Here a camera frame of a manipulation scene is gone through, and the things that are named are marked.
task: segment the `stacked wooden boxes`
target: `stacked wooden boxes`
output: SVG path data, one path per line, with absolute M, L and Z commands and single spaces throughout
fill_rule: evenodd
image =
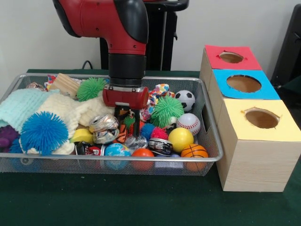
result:
M 223 143 L 223 190 L 282 192 L 301 154 L 301 131 L 250 48 L 205 46 L 200 78 Z

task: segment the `cream fuzzy toy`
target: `cream fuzzy toy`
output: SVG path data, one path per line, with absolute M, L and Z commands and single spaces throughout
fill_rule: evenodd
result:
M 68 128 L 68 138 L 72 138 L 79 124 L 89 126 L 89 123 L 99 115 L 114 113 L 114 108 L 107 107 L 103 102 L 102 92 L 99 96 L 88 101 L 78 102 L 61 94 L 51 95 L 36 111 L 51 112 L 58 115 Z M 74 150 L 74 143 L 67 141 L 52 154 L 70 154 Z M 38 154 L 34 148 L 27 153 Z

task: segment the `soccer ball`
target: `soccer ball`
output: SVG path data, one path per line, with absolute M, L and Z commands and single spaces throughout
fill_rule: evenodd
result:
M 188 90 L 181 90 L 175 94 L 175 98 L 178 99 L 185 112 L 190 111 L 196 102 L 194 95 Z

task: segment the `wire mesh basket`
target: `wire mesh basket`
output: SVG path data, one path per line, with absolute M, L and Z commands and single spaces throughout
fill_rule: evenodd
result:
M 72 78 L 106 78 L 102 75 L 75 75 Z M 3 98 L 32 82 L 44 84 L 47 74 L 27 73 L 17 76 Z M 201 130 L 194 137 L 208 151 L 209 158 L 119 157 L 85 155 L 50 155 L 0 153 L 0 172 L 144 174 L 204 176 L 223 156 L 222 144 L 214 121 L 205 84 L 196 78 L 145 77 L 143 85 L 153 90 L 157 84 L 169 84 L 171 91 L 189 90 L 196 97 L 191 113 L 201 121 Z

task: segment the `mint green knit blanket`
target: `mint green knit blanket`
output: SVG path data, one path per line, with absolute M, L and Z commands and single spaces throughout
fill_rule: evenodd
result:
M 23 123 L 37 111 L 44 101 L 53 93 L 38 89 L 18 89 L 12 92 L 0 104 L 0 127 L 10 125 L 19 133 Z

